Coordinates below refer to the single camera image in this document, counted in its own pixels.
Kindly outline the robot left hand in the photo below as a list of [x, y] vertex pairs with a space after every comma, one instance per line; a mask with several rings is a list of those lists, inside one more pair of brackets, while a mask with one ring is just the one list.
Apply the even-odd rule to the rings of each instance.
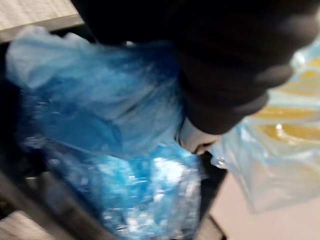
[[74, 0], [101, 44], [168, 40], [179, 63], [186, 117], [176, 136], [200, 155], [268, 91], [292, 75], [290, 60], [318, 35], [317, 0]]

